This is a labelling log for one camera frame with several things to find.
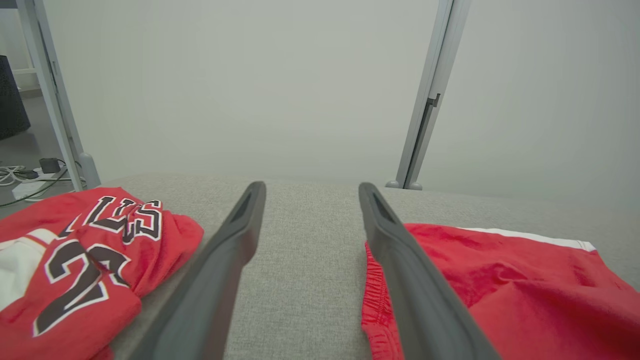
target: white partition panel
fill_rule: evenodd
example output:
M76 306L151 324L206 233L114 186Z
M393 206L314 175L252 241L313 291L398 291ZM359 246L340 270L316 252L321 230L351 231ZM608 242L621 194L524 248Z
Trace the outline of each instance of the white partition panel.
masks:
M475 1L425 190L640 208L640 2Z
M396 175L437 0L45 2L103 181Z

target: garment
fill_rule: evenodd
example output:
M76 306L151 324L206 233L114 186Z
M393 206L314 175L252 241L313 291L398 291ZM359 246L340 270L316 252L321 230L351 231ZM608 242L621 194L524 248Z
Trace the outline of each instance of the garment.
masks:
M0 221L3 359L110 358L140 298L198 247L202 228L121 188L37 202Z
M640 294L587 242L408 224L504 359L638 359ZM382 268L367 251L362 329L374 360L403 353Z

